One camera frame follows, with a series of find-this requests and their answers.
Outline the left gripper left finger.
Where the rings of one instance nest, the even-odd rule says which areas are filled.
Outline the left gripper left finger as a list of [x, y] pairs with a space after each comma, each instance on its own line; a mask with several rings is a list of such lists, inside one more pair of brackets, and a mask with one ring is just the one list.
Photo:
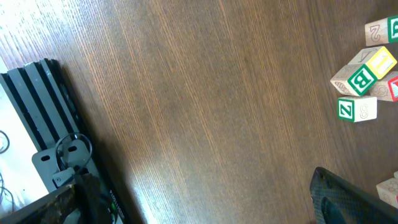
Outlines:
[[1, 223], [65, 223], [75, 210], [80, 223], [108, 223], [108, 209], [101, 202], [100, 180], [92, 174], [76, 175], [67, 184], [32, 204], [4, 217]]

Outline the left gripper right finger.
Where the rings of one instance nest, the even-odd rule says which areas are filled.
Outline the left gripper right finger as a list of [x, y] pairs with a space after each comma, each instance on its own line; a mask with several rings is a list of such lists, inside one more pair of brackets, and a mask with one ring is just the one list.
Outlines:
[[397, 223], [397, 209], [324, 167], [316, 167], [310, 196], [317, 223]]

